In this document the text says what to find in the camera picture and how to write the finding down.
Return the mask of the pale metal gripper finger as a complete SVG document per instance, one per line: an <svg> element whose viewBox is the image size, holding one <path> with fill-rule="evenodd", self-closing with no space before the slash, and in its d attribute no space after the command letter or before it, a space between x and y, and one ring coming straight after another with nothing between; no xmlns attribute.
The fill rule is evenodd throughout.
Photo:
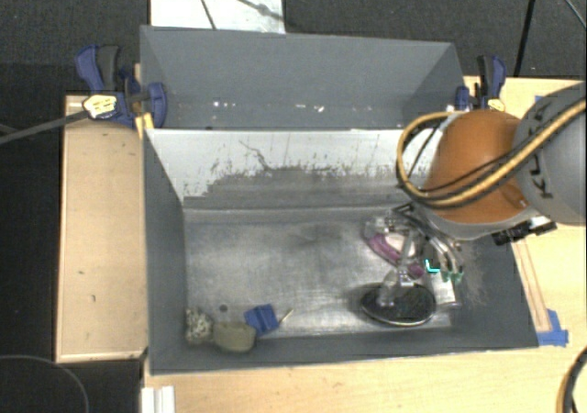
<svg viewBox="0 0 587 413"><path fill-rule="evenodd" d="M398 302L414 288L414 280L407 273L400 273L393 286L393 302Z"/></svg>
<svg viewBox="0 0 587 413"><path fill-rule="evenodd" d="M378 289L377 304L379 307L391 307L394 303L398 285L398 271L391 269L383 278Z"/></svg>

